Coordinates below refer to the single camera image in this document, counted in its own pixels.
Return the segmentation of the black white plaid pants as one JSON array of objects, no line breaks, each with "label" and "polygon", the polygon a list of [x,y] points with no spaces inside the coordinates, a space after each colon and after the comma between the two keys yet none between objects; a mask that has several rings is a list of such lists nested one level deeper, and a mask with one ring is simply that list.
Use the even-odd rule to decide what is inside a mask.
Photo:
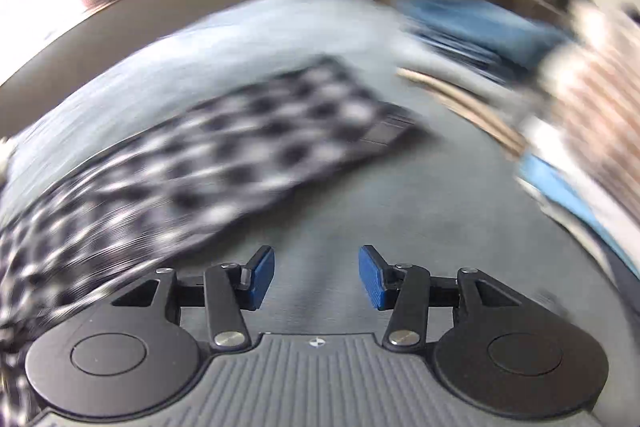
[{"label": "black white plaid pants", "polygon": [[381,154],[416,121],[332,57],[192,106],[66,174],[1,231],[1,421],[39,410],[45,331],[299,185]]}]

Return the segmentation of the folded grey garment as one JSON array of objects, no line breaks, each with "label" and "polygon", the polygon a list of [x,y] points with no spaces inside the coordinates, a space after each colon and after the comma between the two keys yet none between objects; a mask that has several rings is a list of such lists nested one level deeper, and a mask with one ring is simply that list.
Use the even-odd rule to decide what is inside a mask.
[{"label": "folded grey garment", "polygon": [[544,101],[540,91],[527,81],[503,86],[433,51],[415,36],[404,32],[395,38],[392,49],[399,67],[460,88],[498,108],[513,121],[538,112]]}]

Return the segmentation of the grey bed blanket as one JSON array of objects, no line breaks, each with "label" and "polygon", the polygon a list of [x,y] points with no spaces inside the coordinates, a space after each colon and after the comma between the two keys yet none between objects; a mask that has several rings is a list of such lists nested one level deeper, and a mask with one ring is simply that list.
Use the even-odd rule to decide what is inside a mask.
[{"label": "grey bed blanket", "polygon": [[39,412],[34,340],[160,267],[276,252],[252,332],[382,333],[360,246],[484,270],[602,343],[607,426],[639,421],[632,283],[521,188],[501,147],[396,75],[396,14],[250,0],[160,38],[13,135],[1,193],[1,421]]}]

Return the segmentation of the pink white woven cloth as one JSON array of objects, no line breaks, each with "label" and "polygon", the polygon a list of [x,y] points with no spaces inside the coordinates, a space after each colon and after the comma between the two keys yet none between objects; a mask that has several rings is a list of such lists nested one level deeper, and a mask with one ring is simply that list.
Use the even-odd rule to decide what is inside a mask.
[{"label": "pink white woven cloth", "polygon": [[639,24],[622,10],[579,2],[569,72],[554,113],[577,164],[639,217]]}]

